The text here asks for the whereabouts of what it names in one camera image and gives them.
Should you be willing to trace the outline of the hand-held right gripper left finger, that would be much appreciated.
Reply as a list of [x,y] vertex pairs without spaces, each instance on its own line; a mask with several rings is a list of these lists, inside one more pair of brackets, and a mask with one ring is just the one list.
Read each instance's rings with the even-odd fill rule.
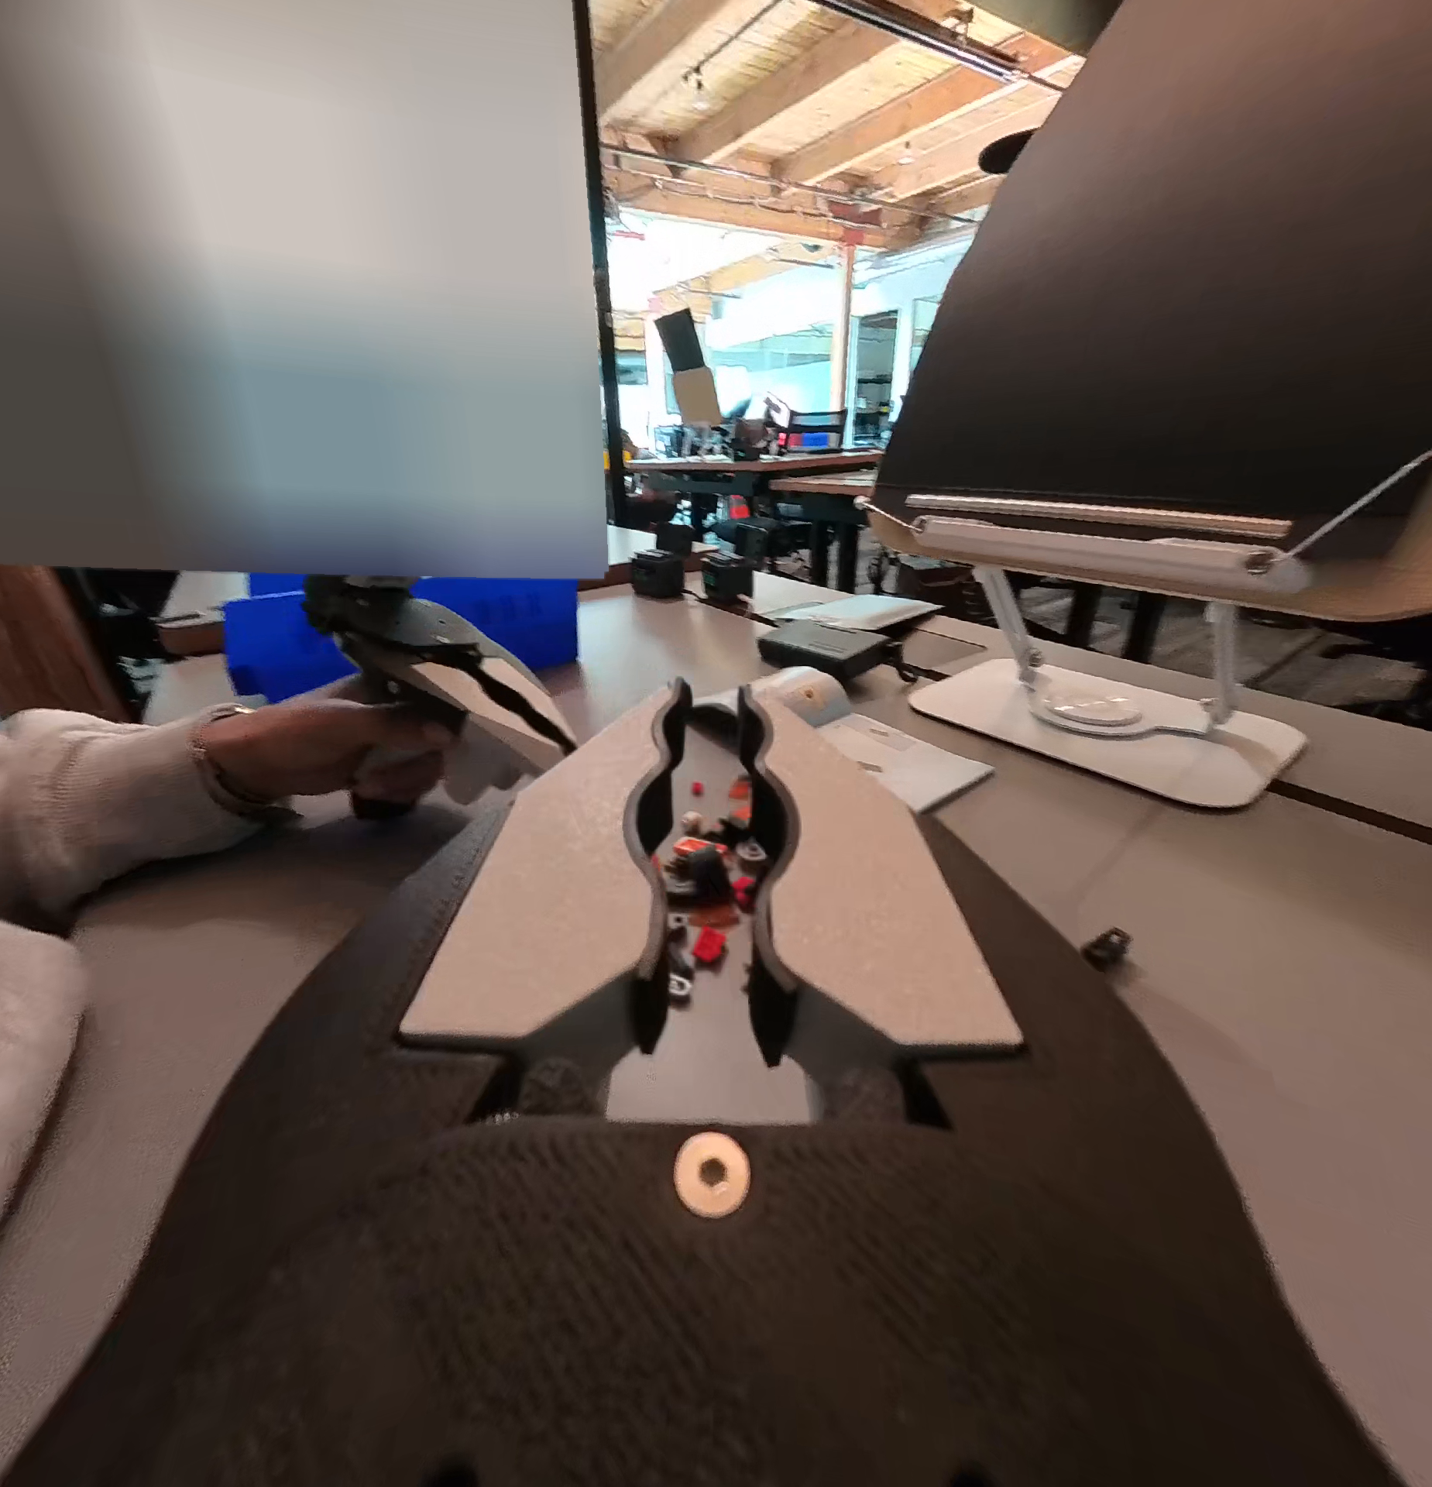
[[620,1061],[665,1029],[673,679],[513,801],[409,1003],[404,1044],[518,1061]]

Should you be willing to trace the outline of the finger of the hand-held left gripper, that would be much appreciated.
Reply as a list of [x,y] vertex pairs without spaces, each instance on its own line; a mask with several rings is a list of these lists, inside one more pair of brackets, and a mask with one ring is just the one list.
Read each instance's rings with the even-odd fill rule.
[[511,790],[521,780],[557,766],[572,748],[550,748],[535,736],[484,722],[465,712],[465,678],[443,662],[395,662],[392,679],[412,700],[431,700],[455,744],[446,754],[443,789],[455,804],[470,804],[489,790]]
[[550,748],[576,748],[576,737],[538,679],[511,657],[482,645],[460,645],[467,714],[535,736]]

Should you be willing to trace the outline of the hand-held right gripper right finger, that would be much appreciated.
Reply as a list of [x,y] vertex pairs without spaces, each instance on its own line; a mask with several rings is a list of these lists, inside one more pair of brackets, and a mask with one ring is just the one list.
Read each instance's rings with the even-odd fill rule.
[[746,985],[767,1065],[1009,1058],[1016,1017],[908,806],[780,700],[738,691],[763,857]]

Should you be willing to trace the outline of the pile of lego pieces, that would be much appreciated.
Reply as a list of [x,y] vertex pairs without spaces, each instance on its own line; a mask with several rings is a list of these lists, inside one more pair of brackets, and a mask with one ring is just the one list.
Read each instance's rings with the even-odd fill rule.
[[743,978],[769,857],[751,831],[753,783],[741,766],[723,783],[711,772],[690,780],[675,806],[682,811],[654,864],[665,891],[668,1000],[685,1010],[719,974]]

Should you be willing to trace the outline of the person's left hand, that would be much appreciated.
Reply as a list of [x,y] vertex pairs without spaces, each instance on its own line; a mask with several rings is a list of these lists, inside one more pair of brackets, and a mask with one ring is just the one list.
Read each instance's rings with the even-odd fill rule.
[[339,698],[209,717],[189,743],[208,783],[235,807],[342,792],[365,821],[407,814],[441,782],[451,749],[441,727],[405,710]]

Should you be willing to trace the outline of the large blue plastic bin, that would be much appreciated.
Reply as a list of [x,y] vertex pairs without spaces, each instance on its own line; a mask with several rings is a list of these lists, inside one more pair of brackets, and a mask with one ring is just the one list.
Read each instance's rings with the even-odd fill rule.
[[[301,608],[303,575],[249,574],[249,596],[223,606],[223,656],[238,697],[279,703],[353,674],[334,640]],[[532,673],[572,664],[576,582],[428,577],[414,586],[472,623]]]

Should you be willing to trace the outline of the white instruction booklet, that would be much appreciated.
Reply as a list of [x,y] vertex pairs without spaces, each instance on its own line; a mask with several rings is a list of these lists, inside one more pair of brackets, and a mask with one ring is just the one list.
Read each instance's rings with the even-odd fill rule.
[[994,768],[983,761],[948,753],[869,717],[837,717],[815,732],[915,814],[941,809],[994,777]]

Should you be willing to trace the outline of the white plastic bag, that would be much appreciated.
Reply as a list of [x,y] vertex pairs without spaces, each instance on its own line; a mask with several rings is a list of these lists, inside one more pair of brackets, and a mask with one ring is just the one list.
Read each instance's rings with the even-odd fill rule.
[[734,731],[743,695],[779,702],[813,729],[830,727],[850,715],[852,705],[842,685],[815,668],[784,668],[777,673],[694,700],[692,717],[704,727]]

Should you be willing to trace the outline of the black power adapter box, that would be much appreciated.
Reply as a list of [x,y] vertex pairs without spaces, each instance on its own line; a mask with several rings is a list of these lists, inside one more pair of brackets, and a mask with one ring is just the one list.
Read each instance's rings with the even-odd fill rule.
[[850,683],[874,668],[895,661],[896,645],[888,635],[845,630],[818,621],[787,621],[763,628],[757,637],[758,657],[770,668],[809,668]]

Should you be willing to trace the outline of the white monitor stand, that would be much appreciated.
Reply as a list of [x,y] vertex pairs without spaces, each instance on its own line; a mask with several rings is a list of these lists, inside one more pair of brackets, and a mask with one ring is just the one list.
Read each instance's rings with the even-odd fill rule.
[[[1007,644],[990,661],[910,698],[934,722],[1087,772],[1176,806],[1246,809],[1304,751],[1295,727],[1241,712],[1239,601],[1297,594],[1312,579],[1275,519],[1130,509],[1048,497],[910,494],[903,516],[859,494],[873,533],[903,550],[963,560]],[[1205,603],[1207,700],[1113,685],[1048,664],[1026,630],[1007,572],[1140,582],[1152,598]]]

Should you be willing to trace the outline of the silver flat device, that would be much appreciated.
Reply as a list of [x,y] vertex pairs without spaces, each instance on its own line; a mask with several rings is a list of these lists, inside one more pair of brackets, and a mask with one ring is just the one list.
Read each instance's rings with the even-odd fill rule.
[[838,601],[803,601],[753,610],[753,618],[770,625],[818,623],[864,635],[900,635],[942,615],[942,606],[893,596],[847,596]]

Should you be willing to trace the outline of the long wooden table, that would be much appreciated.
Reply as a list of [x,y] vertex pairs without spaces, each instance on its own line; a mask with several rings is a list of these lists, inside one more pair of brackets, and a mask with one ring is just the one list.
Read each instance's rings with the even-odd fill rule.
[[753,492],[780,480],[832,482],[850,475],[874,473],[881,449],[799,451],[762,458],[642,458],[625,463],[625,475],[659,490]]

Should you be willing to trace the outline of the person's white sweater torso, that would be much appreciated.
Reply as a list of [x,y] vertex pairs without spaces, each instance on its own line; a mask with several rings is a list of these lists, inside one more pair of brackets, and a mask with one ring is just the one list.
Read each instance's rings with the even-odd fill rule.
[[0,1230],[56,1111],[90,990],[59,915],[0,910]]

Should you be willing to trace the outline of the black monitor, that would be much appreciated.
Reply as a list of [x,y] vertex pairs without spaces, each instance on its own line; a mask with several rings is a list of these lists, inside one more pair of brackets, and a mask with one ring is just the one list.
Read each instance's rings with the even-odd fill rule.
[[944,291],[891,550],[1432,613],[1432,4],[1123,4]]

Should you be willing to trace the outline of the black vertical post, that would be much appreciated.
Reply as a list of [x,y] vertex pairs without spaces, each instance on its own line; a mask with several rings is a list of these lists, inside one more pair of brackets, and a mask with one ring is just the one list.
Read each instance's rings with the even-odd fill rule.
[[627,475],[620,427],[613,306],[607,253],[605,182],[601,175],[601,141],[595,101],[593,26],[588,2],[571,2],[576,88],[581,149],[591,224],[593,299],[598,333],[598,371],[601,388],[601,420],[605,436],[605,509],[612,528],[627,521]]

